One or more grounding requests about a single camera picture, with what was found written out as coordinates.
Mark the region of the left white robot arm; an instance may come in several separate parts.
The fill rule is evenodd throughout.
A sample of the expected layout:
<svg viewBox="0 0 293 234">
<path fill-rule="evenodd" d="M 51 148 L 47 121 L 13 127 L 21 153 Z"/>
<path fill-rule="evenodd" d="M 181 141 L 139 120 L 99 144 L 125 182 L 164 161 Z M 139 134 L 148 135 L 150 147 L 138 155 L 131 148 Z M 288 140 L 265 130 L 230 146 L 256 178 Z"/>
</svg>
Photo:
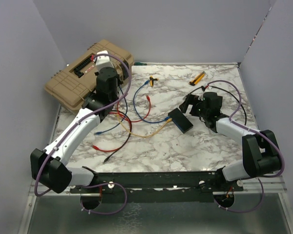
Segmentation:
<svg viewBox="0 0 293 234">
<path fill-rule="evenodd" d="M 84 138 L 105 119 L 119 101 L 119 80 L 120 76 L 115 68 L 100 69 L 95 91 L 86 97 L 69 126 L 43 150 L 35 149 L 31 153 L 31 173 L 36 181 L 36 196 L 43 195 L 38 191 L 38 184 L 58 194 L 69 186 L 82 186 L 89 193 L 97 189 L 98 180 L 93 171 L 86 167 L 68 168 L 67 164 Z"/>
</svg>

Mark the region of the black blue network switch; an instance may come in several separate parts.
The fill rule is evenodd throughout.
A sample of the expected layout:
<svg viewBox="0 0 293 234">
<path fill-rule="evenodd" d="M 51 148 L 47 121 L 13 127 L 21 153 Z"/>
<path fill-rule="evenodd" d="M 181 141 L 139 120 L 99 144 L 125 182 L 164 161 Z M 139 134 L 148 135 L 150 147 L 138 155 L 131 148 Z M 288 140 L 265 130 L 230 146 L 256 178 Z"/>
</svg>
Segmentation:
<svg viewBox="0 0 293 234">
<path fill-rule="evenodd" d="M 178 109 L 168 113 L 168 117 L 170 117 L 173 123 L 178 127 L 178 129 L 185 134 L 187 131 L 193 128 L 193 124 L 187 119 L 187 117 Z"/>
</svg>

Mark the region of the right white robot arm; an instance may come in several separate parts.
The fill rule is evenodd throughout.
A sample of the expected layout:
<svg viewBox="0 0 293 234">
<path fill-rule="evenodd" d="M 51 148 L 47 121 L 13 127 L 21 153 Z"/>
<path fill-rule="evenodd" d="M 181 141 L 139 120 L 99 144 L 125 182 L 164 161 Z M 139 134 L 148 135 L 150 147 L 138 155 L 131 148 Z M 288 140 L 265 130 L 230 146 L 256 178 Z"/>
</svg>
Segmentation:
<svg viewBox="0 0 293 234">
<path fill-rule="evenodd" d="M 179 106 L 185 113 L 191 105 L 190 114 L 203 120 L 214 133 L 224 135 L 242 146 L 242 160 L 219 170 L 214 179 L 215 187 L 225 191 L 238 179 L 255 178 L 281 171 L 283 162 L 275 135 L 270 130 L 258 131 L 234 122 L 221 112 L 223 97 L 215 92 L 201 96 L 188 94 Z"/>
</svg>

